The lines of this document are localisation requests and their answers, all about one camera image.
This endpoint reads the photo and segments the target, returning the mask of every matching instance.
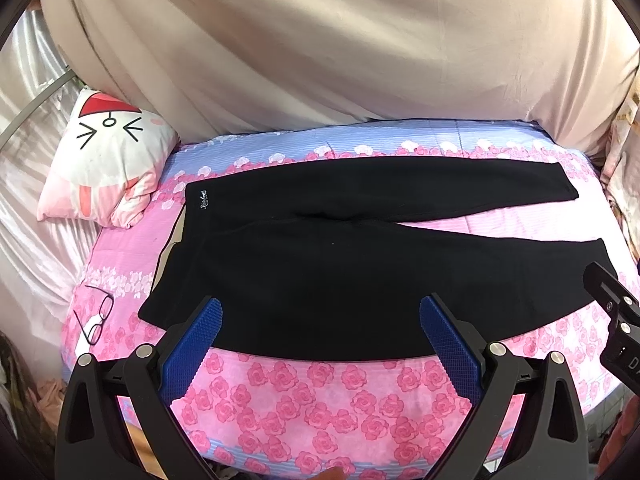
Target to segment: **eyeglasses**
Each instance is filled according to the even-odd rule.
[[[100,292],[106,294],[106,296],[102,300],[102,303],[100,304],[100,309],[98,309],[98,314],[100,315],[100,322],[94,324],[89,329],[89,332],[84,331],[84,327],[82,326],[80,317],[78,316],[78,313],[74,310],[74,315],[78,320],[78,324],[80,325],[80,330],[82,330],[82,335],[84,335],[84,338],[89,343],[89,345],[93,346],[97,344],[98,341],[100,341],[100,336],[102,335],[102,326],[104,325],[104,322],[107,321],[107,318],[109,317],[109,314],[113,309],[114,299],[113,299],[113,295],[108,293],[106,290],[102,290],[101,288],[98,288],[97,286],[85,285],[85,287],[94,288],[95,290],[99,290]]]

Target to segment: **blue textured pad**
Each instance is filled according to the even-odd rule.
[[[420,302],[420,325],[456,393],[476,405],[482,399],[481,369],[466,343],[436,301],[427,296]]]
[[[221,326],[222,305],[209,300],[162,366],[158,393],[167,406],[185,396]]]

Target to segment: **bed sheet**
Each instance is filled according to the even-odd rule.
[[[603,238],[620,280],[638,294],[634,262],[587,158],[556,146],[535,124],[409,120],[217,137],[183,146],[169,158],[161,185],[138,225],[103,229],[66,318],[66,365],[73,367],[77,356],[88,351],[76,314],[90,326],[101,302],[101,293],[85,285],[108,290],[116,298],[92,350],[98,359],[125,357],[143,342],[158,341],[161,331],[140,321],[136,313],[149,294],[158,255],[184,203],[188,182],[275,164],[383,155],[560,162],[580,195],[575,201],[415,225],[490,237]],[[562,351],[582,409],[588,412],[618,385],[598,359],[606,338],[607,317],[590,304],[505,343],[524,356]],[[506,448],[521,403],[519,397],[511,403],[489,459]],[[130,402],[123,399],[121,404],[126,420],[136,424]],[[421,478],[469,409],[436,357],[310,363],[221,349],[209,351],[187,395],[172,404],[195,447],[217,462],[286,478],[306,478],[340,465],[361,480]]]

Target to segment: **white and pink pillow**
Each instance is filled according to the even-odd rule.
[[[176,142],[162,117],[82,90],[40,195],[38,220],[137,224]]]

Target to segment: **metal screw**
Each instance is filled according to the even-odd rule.
[[[78,364],[80,366],[87,366],[88,364],[91,363],[91,360],[94,358],[94,356],[92,356],[91,354],[82,354],[79,358],[78,358]]]
[[[551,352],[551,360],[559,365],[564,363],[564,356],[560,352]]]
[[[502,356],[507,353],[507,348],[502,343],[491,343],[489,345],[489,352],[493,355]]]
[[[149,357],[154,351],[154,348],[151,345],[140,345],[136,348],[136,355],[142,359],[145,357]]]

